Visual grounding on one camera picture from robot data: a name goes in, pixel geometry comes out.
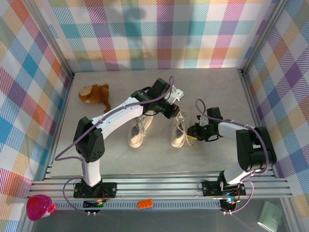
shoelace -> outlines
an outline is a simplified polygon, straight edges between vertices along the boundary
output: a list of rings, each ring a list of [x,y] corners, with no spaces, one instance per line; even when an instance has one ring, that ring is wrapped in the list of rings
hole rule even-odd
[[[142,134],[143,137],[146,136],[145,127],[144,127],[143,123],[141,122],[144,118],[145,118],[145,117],[142,116],[142,117],[138,117],[138,118],[136,119],[137,125],[138,125],[139,130],[140,130],[140,133]]]
[[[183,124],[184,117],[182,116],[181,112],[179,112],[179,117],[176,117],[176,121],[177,121],[176,126],[177,126],[178,130],[180,130],[184,134],[187,143],[191,146],[192,144],[189,143],[187,132],[185,132],[185,126]]]

green object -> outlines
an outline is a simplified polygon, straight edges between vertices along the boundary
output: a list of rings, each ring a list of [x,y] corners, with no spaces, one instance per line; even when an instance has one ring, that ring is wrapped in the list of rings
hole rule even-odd
[[[282,210],[270,202],[265,202],[260,218],[257,222],[265,230],[270,232],[276,232],[278,226],[282,222]]]

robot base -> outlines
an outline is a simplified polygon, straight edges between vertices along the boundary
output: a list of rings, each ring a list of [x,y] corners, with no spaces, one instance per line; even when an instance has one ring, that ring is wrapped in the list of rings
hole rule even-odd
[[[203,196],[229,196],[229,197],[237,197],[237,196],[246,196],[245,186],[243,184],[239,184],[238,186],[233,186],[230,188],[224,187],[223,191],[220,190],[220,186],[217,181],[201,181]]]
[[[74,198],[114,198],[117,192],[117,183],[103,183],[102,180],[93,187],[88,186],[84,180],[76,183]]]

gray floor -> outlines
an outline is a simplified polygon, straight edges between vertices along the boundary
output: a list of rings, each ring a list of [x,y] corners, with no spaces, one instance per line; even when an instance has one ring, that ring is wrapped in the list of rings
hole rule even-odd
[[[34,223],[33,232],[265,232],[257,224],[265,200],[255,199],[234,215],[219,210],[109,210],[106,216],[87,217],[74,210],[56,211]],[[269,202],[282,207],[280,200]],[[289,231],[286,219],[278,232]]]

orange lego brick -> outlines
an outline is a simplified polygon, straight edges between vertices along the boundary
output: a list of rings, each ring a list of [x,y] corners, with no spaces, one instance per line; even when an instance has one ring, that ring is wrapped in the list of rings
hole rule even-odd
[[[139,209],[145,209],[145,208],[153,207],[154,203],[152,199],[147,199],[147,200],[138,201],[138,206],[139,206]]]

